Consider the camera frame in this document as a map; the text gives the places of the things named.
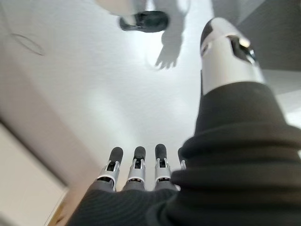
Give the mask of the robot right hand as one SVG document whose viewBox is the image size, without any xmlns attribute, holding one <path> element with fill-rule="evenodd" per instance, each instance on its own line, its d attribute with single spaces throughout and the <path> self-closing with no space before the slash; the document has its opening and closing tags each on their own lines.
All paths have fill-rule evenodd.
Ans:
<svg viewBox="0 0 301 226">
<path fill-rule="evenodd" d="M 97 179 L 70 226 L 298 226 L 301 131 L 289 125 L 265 83 L 253 48 L 216 17 L 200 42 L 201 96 L 186 168 L 154 192 L 111 193 Z"/>
</svg>

